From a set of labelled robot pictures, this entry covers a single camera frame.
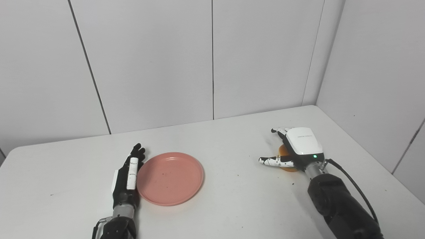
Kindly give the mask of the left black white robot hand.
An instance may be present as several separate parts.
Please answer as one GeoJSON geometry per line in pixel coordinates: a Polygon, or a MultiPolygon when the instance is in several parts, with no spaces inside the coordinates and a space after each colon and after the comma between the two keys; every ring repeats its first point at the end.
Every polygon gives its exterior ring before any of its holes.
{"type": "Polygon", "coordinates": [[[129,204],[135,209],[140,204],[140,194],[137,191],[137,175],[144,165],[146,149],[141,143],[132,148],[123,166],[116,171],[113,188],[113,208],[118,205],[129,204]]]}

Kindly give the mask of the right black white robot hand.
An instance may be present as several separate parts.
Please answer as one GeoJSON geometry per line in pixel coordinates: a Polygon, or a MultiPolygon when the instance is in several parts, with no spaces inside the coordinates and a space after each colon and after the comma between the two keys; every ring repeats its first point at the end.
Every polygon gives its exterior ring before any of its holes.
{"type": "Polygon", "coordinates": [[[325,162],[323,147],[308,127],[272,128],[283,144],[278,155],[260,157],[259,162],[272,167],[280,167],[286,171],[305,171],[308,166],[322,165],[325,162]]]}

